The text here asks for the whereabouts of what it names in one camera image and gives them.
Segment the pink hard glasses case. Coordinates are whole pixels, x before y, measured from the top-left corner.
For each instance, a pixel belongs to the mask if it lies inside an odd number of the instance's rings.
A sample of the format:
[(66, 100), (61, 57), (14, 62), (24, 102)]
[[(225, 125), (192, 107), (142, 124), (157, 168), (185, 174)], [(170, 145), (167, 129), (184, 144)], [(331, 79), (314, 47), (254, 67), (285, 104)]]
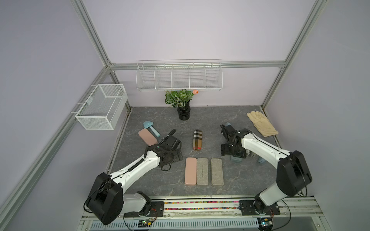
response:
[(158, 143), (157, 138), (146, 128), (138, 132), (139, 137), (149, 146)]

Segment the blue case orange lining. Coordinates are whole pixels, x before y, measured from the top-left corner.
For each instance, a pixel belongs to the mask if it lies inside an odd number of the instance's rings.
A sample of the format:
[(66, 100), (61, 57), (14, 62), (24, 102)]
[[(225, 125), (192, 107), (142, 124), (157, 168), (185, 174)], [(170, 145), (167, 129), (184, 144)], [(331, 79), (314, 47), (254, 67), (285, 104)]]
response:
[(266, 160), (264, 159), (264, 158), (258, 158), (258, 163), (259, 164), (263, 164), (263, 163), (265, 163), (266, 162)]

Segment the plaid beige glasses case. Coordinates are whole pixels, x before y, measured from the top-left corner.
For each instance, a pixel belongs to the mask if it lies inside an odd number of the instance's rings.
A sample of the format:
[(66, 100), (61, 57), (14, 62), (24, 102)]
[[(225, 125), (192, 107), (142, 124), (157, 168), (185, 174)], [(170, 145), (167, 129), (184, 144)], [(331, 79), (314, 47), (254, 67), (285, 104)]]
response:
[(193, 149), (196, 151), (201, 150), (202, 148), (202, 131), (195, 130), (193, 132)]

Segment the grey case mint lining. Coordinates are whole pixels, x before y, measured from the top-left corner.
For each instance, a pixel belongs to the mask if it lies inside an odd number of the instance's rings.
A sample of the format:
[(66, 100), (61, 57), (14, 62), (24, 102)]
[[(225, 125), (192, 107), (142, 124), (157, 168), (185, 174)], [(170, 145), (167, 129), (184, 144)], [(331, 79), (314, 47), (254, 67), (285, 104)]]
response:
[(220, 158), (211, 159), (211, 175), (212, 175), (212, 185), (213, 186), (223, 186), (224, 185), (222, 159)]

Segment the pink case black sunglasses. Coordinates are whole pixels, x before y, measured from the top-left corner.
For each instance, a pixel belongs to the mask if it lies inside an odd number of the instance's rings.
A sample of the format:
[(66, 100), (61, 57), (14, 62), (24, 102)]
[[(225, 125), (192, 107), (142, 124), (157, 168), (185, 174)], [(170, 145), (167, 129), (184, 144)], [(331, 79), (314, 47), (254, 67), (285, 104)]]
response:
[(185, 185), (195, 186), (197, 184), (197, 159), (188, 157), (186, 159)]

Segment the mint case blue glasses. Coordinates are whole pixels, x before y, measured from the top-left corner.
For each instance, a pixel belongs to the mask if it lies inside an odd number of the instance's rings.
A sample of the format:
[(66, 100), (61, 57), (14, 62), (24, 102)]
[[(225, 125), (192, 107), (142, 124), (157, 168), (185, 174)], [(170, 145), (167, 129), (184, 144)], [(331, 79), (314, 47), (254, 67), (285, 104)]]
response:
[(233, 162), (236, 162), (236, 163), (240, 163), (240, 162), (243, 161), (242, 158), (240, 158), (240, 157), (234, 157), (234, 156), (231, 156), (230, 157), (230, 160), (233, 161)]

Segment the grey mint case red sunglasses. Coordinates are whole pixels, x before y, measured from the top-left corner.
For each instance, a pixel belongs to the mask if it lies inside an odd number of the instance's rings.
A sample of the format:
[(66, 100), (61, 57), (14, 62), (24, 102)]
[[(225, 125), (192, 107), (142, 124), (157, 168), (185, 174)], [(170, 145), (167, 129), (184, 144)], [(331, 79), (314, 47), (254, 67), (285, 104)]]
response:
[(197, 185), (206, 186), (209, 184), (208, 159), (197, 159)]

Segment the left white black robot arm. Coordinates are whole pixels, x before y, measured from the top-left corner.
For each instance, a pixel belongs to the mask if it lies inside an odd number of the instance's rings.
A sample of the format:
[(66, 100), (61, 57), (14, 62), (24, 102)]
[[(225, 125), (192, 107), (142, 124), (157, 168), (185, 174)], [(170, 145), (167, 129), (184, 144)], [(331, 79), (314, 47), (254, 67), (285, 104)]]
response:
[(127, 194), (126, 191), (149, 171), (155, 168), (169, 171), (173, 163), (183, 160), (182, 143), (175, 133), (173, 129), (159, 143), (147, 145), (144, 154), (126, 167), (99, 174), (83, 204), (84, 211), (94, 214), (104, 225), (119, 215), (150, 215), (154, 211), (151, 198), (144, 192)]

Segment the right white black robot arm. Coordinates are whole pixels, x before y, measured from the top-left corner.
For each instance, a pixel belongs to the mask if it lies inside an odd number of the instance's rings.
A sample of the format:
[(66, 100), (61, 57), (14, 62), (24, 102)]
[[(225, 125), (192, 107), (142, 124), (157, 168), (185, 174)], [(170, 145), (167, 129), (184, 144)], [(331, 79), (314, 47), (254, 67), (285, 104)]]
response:
[(290, 152), (272, 145), (248, 129), (235, 130), (230, 124), (221, 124), (221, 134), (226, 144), (221, 145), (221, 155), (246, 158), (256, 154), (270, 163), (276, 170), (276, 181), (261, 191), (252, 203), (252, 208), (259, 215), (268, 213), (277, 202), (307, 191), (313, 178), (304, 155), (299, 151)]

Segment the teal plastic scraper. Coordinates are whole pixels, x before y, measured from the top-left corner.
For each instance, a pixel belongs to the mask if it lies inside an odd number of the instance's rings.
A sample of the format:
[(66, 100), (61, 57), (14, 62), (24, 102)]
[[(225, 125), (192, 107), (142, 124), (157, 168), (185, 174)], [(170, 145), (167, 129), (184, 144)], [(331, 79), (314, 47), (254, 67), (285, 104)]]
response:
[(152, 132), (156, 135), (156, 137), (160, 137), (161, 136), (160, 133), (153, 127), (154, 123), (152, 121), (145, 121), (143, 123), (143, 125), (144, 125), (144, 128), (151, 129)]

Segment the beige work glove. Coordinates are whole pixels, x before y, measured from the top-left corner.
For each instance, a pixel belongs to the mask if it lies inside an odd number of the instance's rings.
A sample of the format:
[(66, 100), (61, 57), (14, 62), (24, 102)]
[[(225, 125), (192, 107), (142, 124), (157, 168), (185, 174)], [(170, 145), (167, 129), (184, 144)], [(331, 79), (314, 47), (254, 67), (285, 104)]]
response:
[(251, 111), (250, 113), (247, 113), (247, 116), (263, 137), (269, 137), (278, 134), (278, 131), (263, 113)]

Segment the green plant in black vase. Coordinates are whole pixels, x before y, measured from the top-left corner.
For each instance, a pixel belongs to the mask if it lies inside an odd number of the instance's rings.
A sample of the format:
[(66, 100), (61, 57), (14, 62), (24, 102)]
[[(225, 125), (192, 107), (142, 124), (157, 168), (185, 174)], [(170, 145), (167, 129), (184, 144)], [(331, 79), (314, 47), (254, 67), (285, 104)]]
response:
[(180, 120), (186, 121), (190, 118), (190, 101), (198, 94), (198, 90), (173, 90), (165, 92), (165, 103), (177, 109)]

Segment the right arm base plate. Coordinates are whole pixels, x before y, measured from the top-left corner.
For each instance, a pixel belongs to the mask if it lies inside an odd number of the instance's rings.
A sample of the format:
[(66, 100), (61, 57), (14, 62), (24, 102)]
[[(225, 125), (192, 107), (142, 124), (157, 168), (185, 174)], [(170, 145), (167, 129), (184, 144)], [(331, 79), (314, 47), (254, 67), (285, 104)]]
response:
[(280, 209), (277, 203), (266, 206), (259, 200), (240, 200), (238, 209), (243, 216), (273, 216), (280, 215)]

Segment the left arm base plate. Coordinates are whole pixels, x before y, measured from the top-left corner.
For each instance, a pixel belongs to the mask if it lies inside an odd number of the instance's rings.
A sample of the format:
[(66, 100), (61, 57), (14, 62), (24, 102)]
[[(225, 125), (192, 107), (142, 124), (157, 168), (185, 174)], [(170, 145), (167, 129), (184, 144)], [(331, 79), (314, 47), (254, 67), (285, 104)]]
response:
[(164, 214), (164, 202), (163, 201), (151, 201), (150, 204), (145, 205), (140, 212), (128, 212), (124, 216), (126, 218), (138, 218), (138, 217), (163, 217)]

